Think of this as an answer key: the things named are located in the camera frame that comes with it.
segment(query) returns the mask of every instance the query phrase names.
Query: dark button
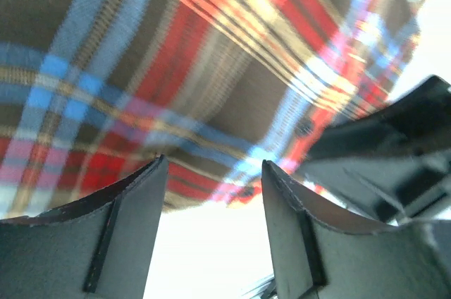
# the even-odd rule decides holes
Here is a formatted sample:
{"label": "dark button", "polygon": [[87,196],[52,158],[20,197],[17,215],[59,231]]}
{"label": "dark button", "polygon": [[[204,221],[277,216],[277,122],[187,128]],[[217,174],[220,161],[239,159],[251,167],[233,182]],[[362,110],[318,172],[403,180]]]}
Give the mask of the dark button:
{"label": "dark button", "polygon": [[240,197],[251,197],[254,195],[254,188],[252,186],[245,186],[241,189],[239,196]]}
{"label": "dark button", "polygon": [[296,125],[295,134],[298,137],[305,137],[307,135],[311,135],[314,129],[313,121],[310,118],[301,119],[300,122]]}

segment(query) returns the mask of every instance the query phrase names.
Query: white surface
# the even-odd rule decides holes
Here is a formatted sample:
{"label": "white surface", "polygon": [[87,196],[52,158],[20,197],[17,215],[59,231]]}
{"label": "white surface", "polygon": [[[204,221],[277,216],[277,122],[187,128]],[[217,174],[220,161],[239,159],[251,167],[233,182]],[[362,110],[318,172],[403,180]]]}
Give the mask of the white surface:
{"label": "white surface", "polygon": [[[392,99],[429,75],[451,81],[451,0],[428,0],[420,45]],[[451,211],[443,216],[451,219]],[[161,217],[145,298],[239,298],[272,272],[262,203],[237,210],[200,207]]]}

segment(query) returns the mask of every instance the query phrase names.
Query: plaid fabric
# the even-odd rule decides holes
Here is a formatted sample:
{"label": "plaid fabric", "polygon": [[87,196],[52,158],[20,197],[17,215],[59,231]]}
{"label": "plaid fabric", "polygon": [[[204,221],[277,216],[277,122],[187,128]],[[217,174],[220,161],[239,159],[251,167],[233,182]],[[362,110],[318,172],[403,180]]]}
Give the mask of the plaid fabric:
{"label": "plaid fabric", "polygon": [[[170,160],[166,209],[235,206],[385,102],[424,0],[0,0],[0,217]],[[300,135],[309,120],[311,132]]]}

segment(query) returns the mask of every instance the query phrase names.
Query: black plastic object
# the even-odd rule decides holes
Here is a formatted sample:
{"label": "black plastic object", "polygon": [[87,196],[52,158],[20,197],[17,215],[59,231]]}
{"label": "black plastic object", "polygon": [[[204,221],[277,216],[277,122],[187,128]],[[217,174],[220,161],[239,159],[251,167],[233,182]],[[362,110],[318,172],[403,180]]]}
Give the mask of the black plastic object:
{"label": "black plastic object", "polygon": [[450,85],[432,77],[386,109],[327,128],[296,175],[368,217],[402,221],[451,205],[450,162]]}
{"label": "black plastic object", "polygon": [[451,221],[367,219],[271,162],[262,186],[278,299],[451,298]]}
{"label": "black plastic object", "polygon": [[167,168],[160,157],[81,200],[0,221],[0,298],[141,299]]}

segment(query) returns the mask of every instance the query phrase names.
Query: plaid cloth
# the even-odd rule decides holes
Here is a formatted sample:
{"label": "plaid cloth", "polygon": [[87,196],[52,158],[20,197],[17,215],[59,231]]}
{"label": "plaid cloth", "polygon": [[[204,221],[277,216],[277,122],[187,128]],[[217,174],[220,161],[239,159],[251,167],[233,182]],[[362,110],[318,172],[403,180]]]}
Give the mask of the plaid cloth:
{"label": "plaid cloth", "polygon": [[0,0],[0,218],[170,160],[165,209],[234,207],[385,102],[424,0]]}

